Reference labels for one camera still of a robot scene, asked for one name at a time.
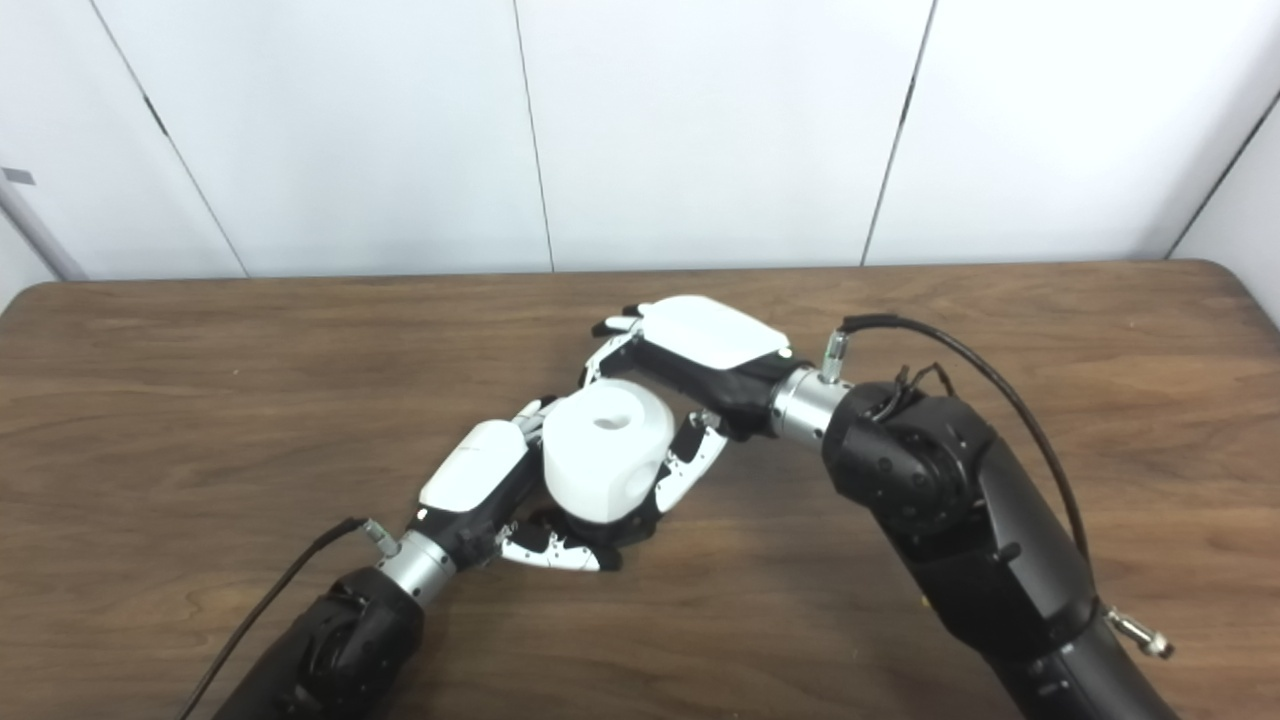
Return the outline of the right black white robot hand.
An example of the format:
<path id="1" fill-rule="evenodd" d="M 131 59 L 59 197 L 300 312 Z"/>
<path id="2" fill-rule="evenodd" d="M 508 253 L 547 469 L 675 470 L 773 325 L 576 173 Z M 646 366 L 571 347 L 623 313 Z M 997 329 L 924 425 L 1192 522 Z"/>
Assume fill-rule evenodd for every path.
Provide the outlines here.
<path id="1" fill-rule="evenodd" d="M 580 387 L 637 372 L 696 405 L 675 432 L 643 501 L 659 516 L 708 473 L 730 441 L 777 436 L 777 391 L 806 366 L 785 333 L 705 296 L 627 306 L 596 323 L 591 334 L 604 343 L 585 361 Z"/>

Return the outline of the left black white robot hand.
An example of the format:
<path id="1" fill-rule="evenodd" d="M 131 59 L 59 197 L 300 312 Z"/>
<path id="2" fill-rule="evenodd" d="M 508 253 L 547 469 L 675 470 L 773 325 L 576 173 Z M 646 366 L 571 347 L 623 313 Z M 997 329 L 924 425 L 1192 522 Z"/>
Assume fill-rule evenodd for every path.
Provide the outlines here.
<path id="1" fill-rule="evenodd" d="M 440 548 L 456 571 L 506 559 L 568 571 L 618 571 L 618 550 L 571 532 L 558 507 L 518 518 L 545 488 L 541 430 L 558 404 L 535 398 L 511 419 L 475 425 L 428 479 L 407 529 Z"/>

